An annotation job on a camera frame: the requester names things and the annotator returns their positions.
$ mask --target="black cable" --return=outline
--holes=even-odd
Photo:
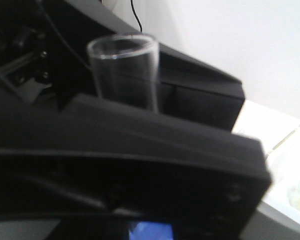
[[[136,10],[135,10],[135,6],[134,6],[134,1],[133,0],[131,0],[131,8],[132,8],[132,12],[133,12],[133,14],[135,16],[135,19],[136,19],[136,21],[139,24],[140,32],[142,33],[142,25],[141,25],[141,22],[140,22],[140,20],[138,18],[138,15],[136,14]]]
[[[86,62],[76,53],[75,50],[69,45],[69,43],[65,40],[65,38],[61,35],[60,31],[58,30],[57,26],[54,24],[51,17],[48,15],[47,11],[45,10],[44,6],[41,4],[41,0],[36,0],[36,3],[38,7],[40,8],[41,12],[43,13],[45,19],[49,22],[50,26],[52,27],[55,34],[59,37],[63,45],[66,46],[66,48],[78,59],[78,61],[89,71],[91,71],[91,68]]]

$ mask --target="white wall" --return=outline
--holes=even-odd
[[[134,0],[134,6],[144,32],[239,78],[249,100],[300,118],[300,0]],[[117,0],[113,12],[139,28],[129,0]]]

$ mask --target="display screen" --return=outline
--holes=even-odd
[[[129,240],[173,240],[170,224],[135,221],[130,224]]]

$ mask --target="screw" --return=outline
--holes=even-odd
[[[225,196],[230,202],[240,202],[242,200],[242,187],[238,183],[232,183],[225,187]]]
[[[48,53],[46,51],[43,51],[41,54],[40,54],[40,57],[45,59],[46,57],[48,56]]]
[[[44,71],[44,72],[42,73],[42,77],[43,77],[44,79],[49,78],[49,73],[48,73],[47,71]]]
[[[229,225],[229,220],[222,215],[215,215],[210,219],[210,227],[217,232],[225,231]]]
[[[22,84],[26,80],[26,78],[23,74],[16,74],[14,76],[14,80],[15,80],[16,83]]]

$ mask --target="black machine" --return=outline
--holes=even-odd
[[[91,0],[0,0],[0,222],[58,219],[54,239],[235,240],[270,184],[231,134],[241,82],[160,45],[160,113],[99,99],[86,45],[135,29]]]

